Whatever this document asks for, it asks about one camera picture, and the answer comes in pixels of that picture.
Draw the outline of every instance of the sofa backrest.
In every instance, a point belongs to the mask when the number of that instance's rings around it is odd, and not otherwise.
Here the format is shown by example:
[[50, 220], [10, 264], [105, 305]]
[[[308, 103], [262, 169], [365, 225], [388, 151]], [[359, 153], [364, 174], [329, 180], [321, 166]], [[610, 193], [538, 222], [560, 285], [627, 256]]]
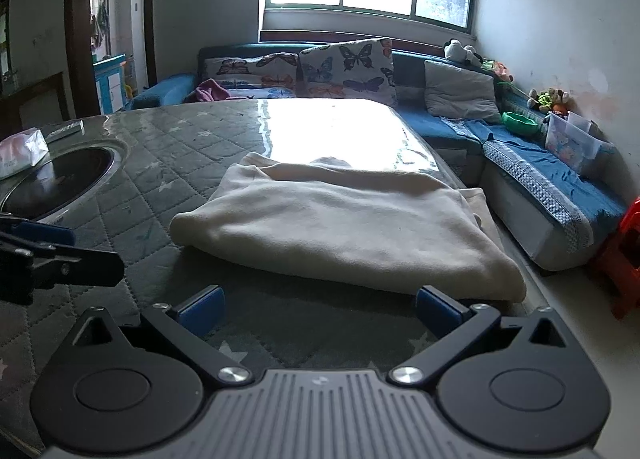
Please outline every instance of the sofa backrest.
[[[234, 46], [213, 46], [211, 48], [202, 48], [198, 53], [198, 81], [202, 81], [202, 75], [204, 73], [204, 61], [207, 58], [221, 58], [221, 57], [238, 57], [238, 58], [254, 58], [257, 56], [264, 56], [271, 53], [278, 52], [292, 52], [299, 53], [303, 49], [314, 48], [315, 46], [322, 46], [320, 43], [313, 44], [301, 44], [301, 43], [289, 43], [289, 42], [260, 42], [258, 44], [236, 44]], [[472, 71], [488, 74], [494, 78], [494, 90], [495, 99], [499, 103], [502, 96], [502, 87], [497, 83], [500, 81], [498, 76], [482, 68], [476, 68], [473, 66], [457, 64], [456, 62], [450, 62], [444, 58], [438, 56], [409, 53], [407, 51], [393, 50], [394, 55], [394, 77], [396, 80], [396, 86], [398, 89], [398, 98], [402, 100], [403, 96], [407, 96], [408, 99], [417, 99], [424, 89], [424, 61], [434, 60], [436, 62], [444, 62], [445, 64], [455, 65]], [[302, 80], [302, 69], [298, 64], [298, 80]]]

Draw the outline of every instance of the blue cabinet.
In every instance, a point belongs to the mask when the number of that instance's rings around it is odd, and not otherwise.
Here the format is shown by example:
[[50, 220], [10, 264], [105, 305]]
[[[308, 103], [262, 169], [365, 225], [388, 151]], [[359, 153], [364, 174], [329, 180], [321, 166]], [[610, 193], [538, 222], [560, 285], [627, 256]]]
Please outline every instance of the blue cabinet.
[[127, 56], [121, 54], [94, 64], [100, 114], [107, 115], [122, 110], [129, 101], [124, 88], [126, 59]]

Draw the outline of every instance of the pink towel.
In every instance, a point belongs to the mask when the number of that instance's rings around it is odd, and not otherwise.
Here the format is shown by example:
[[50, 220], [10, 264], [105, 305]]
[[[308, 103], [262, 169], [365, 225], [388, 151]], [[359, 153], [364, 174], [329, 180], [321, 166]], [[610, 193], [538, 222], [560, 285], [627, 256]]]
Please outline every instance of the pink towel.
[[189, 93], [183, 103], [217, 102], [219, 100], [238, 100], [242, 98], [244, 97], [230, 96], [225, 88], [221, 87], [213, 78], [209, 78]]

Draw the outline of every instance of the red plastic stool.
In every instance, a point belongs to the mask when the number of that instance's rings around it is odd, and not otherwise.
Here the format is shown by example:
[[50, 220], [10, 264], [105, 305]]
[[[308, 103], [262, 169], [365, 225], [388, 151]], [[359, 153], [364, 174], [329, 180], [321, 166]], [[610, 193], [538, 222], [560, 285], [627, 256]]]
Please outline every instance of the red plastic stool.
[[605, 242], [591, 261], [606, 273], [620, 292], [611, 308], [618, 320], [640, 304], [640, 197], [626, 211], [618, 231]]

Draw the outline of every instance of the green bowl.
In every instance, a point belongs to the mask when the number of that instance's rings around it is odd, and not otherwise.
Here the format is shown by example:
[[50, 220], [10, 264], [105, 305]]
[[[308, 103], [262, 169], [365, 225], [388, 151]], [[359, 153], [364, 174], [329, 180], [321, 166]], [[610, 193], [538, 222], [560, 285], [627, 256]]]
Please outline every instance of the green bowl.
[[540, 129], [535, 120], [517, 113], [502, 113], [502, 122], [509, 132], [520, 136], [533, 136]]

